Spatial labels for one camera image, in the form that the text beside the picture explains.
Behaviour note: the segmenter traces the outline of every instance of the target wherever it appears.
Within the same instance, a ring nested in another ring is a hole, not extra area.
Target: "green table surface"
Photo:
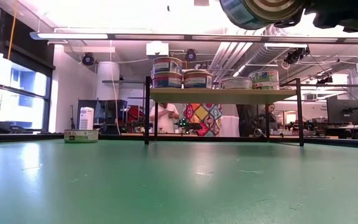
[[[358,149],[4,143],[0,223],[358,224]]]

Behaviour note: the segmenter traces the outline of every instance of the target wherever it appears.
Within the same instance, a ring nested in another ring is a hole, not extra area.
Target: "black metal leg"
[[[146,97],[145,97],[145,108],[144,108],[144,144],[149,144],[149,126],[150,126],[150,84],[151,78],[146,77]]]
[[[154,111],[154,140],[157,140],[158,133],[158,102],[155,102],[155,111]]]
[[[270,115],[269,115],[269,105],[265,105],[265,119],[266,119],[266,139],[270,140]]]
[[[298,105],[298,127],[299,127],[299,145],[304,145],[303,139],[303,114],[302,114],[302,98],[301,98],[301,80],[296,79],[296,103]]]

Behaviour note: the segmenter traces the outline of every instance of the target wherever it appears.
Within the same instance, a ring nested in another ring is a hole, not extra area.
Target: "colorful quilt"
[[[190,123],[199,123],[202,129],[197,130],[199,136],[218,137],[221,129],[222,105],[187,104],[183,115]]]

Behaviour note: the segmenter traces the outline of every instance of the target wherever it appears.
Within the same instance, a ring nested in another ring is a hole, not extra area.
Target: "shelf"
[[[296,95],[295,90],[210,90],[152,88],[151,99],[159,103],[267,104]]]

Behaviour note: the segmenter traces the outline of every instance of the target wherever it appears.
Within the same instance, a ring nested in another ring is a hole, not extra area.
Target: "computer monitor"
[[[327,99],[329,123],[358,124],[358,100]]]

